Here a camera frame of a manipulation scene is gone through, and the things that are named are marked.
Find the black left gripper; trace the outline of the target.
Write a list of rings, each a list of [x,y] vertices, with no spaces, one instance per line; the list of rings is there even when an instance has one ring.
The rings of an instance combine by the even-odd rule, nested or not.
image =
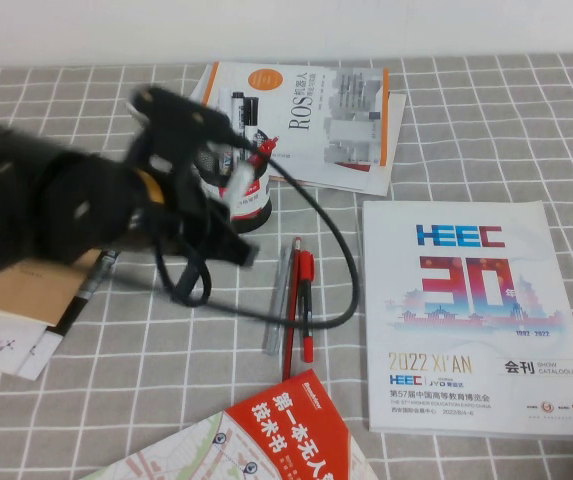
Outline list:
[[[200,250],[206,260],[251,267],[259,247],[233,228],[226,205],[201,186],[199,155],[205,142],[147,125],[130,146],[130,166],[144,183],[143,204],[131,217],[130,248]]]

